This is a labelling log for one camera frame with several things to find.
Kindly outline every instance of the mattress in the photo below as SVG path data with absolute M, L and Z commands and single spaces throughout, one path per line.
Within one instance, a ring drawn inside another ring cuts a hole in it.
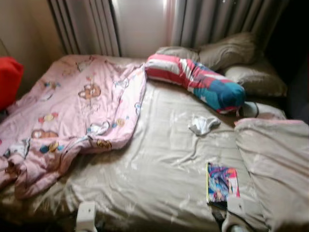
M 188 129 L 194 116 L 212 115 L 221 125 L 208 135 L 197 137 Z M 236 120 L 218 115 L 180 87 L 148 80 L 140 118 L 125 148 L 79 155 L 65 176 L 31 199 L 19 201 L 14 187 L 6 187 L 0 191 L 0 217 L 17 223 L 67 218 L 69 228 L 79 203 L 95 201 L 97 220 L 108 230 L 216 232 L 205 189 L 210 161 L 236 168 L 240 196 L 252 200 L 246 220 L 267 231 L 235 143 Z

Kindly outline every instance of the cartoon print blanket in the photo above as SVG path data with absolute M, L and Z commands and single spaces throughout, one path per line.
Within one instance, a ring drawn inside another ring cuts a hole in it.
M 146 83 L 144 67 L 102 56 L 63 57 L 0 124 L 0 188 L 19 199 L 50 187 L 78 153 L 122 148 L 133 134 Z

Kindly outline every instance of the red cushion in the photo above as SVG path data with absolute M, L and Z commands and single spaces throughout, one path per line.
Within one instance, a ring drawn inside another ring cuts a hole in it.
M 0 110 L 15 101 L 24 67 L 12 57 L 0 58 Z

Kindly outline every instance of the magazine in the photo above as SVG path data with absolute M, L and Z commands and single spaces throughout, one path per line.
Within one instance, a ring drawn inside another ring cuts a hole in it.
M 207 201 L 221 208 L 227 208 L 227 197 L 239 197 L 237 172 L 235 168 L 207 163 Z

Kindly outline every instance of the wrinkled sheet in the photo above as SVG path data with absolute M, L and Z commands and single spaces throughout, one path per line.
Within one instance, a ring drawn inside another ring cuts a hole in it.
M 195 116 L 213 115 L 221 124 L 206 136 L 188 129 Z M 16 222 L 51 221 L 70 215 L 82 201 L 95 201 L 97 220 L 105 220 L 106 229 L 218 232 L 206 199 L 208 161 L 235 167 L 241 197 L 256 198 L 236 147 L 235 120 L 218 115 L 180 87 L 148 80 L 128 146 L 78 156 L 67 175 L 26 201 L 17 200 L 14 188 L 7 187 L 0 191 L 0 215 Z M 246 220 L 266 231 L 259 207 L 256 202 Z
M 309 126 L 248 118 L 235 132 L 270 231 L 309 231 Z
M 49 188 L 78 153 L 120 149 L 131 138 L 146 84 L 144 67 L 103 56 L 55 61 L 0 124 L 0 188 L 15 196 Z

